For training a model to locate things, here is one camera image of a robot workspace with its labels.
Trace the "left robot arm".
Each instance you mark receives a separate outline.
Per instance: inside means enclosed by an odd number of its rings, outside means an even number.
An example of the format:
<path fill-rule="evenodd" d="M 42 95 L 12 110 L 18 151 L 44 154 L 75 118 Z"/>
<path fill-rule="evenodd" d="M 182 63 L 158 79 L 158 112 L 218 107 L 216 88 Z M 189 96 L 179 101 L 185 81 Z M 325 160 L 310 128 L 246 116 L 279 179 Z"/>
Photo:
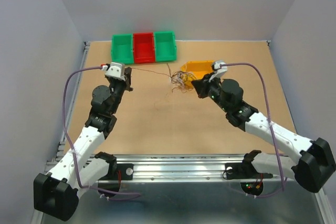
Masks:
<path fill-rule="evenodd" d="M 131 92 L 130 67 L 122 63 L 99 66 L 109 82 L 92 91 L 88 119 L 69 151 L 46 174 L 39 173 L 33 182 L 34 208 L 62 221 L 69 220 L 77 209 L 79 199 L 100 178 L 113 178 L 117 161 L 113 155 L 97 154 L 89 161 L 93 151 L 101 145 L 117 121 L 115 113 L 125 91 Z"/>

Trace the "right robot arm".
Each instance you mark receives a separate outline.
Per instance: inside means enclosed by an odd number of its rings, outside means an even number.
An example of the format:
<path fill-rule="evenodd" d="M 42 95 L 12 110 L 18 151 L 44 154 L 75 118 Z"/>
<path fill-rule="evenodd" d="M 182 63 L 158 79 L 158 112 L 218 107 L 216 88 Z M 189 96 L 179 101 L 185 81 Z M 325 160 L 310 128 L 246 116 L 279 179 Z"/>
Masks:
<path fill-rule="evenodd" d="M 243 100 L 243 89 L 233 79 L 220 80 L 206 74 L 193 80 L 199 98 L 210 98 L 224 112 L 228 122 L 240 130 L 272 144 L 280 154 L 252 150 L 239 163 L 223 172 L 223 178 L 254 179 L 279 175 L 294 179 L 302 188 L 317 193 L 335 173 L 335 159 L 329 143 L 300 136 L 270 120 Z"/>

